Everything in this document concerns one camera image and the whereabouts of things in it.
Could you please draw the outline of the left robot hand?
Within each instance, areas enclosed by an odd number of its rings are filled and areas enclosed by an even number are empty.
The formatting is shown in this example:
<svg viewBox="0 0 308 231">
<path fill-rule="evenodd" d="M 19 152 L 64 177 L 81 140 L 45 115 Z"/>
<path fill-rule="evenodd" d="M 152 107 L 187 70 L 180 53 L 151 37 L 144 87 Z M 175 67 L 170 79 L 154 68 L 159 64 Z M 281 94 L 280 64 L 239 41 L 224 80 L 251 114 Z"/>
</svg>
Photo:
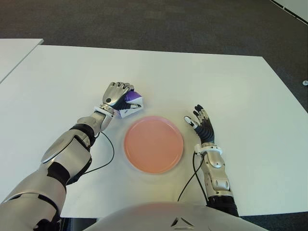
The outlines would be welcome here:
<svg viewBox="0 0 308 231">
<path fill-rule="evenodd" d="M 130 83 L 111 82 L 103 95 L 102 105 L 113 110 L 141 108 L 140 104 L 130 102 L 137 95 Z"/>
</svg>

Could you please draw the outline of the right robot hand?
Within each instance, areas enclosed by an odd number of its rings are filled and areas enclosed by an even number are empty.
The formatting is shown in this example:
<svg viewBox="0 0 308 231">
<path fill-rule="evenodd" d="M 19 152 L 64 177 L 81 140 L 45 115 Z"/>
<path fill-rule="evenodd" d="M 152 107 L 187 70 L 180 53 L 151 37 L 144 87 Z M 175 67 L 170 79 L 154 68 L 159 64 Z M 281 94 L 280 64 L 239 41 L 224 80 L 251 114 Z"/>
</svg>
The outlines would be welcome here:
<svg viewBox="0 0 308 231">
<path fill-rule="evenodd" d="M 184 120 L 189 124 L 200 138 L 201 144 L 214 143 L 215 133 L 210 118 L 201 105 L 194 107 L 193 114 L 197 117 L 198 122 L 192 120 L 189 116 L 185 116 Z"/>
</svg>

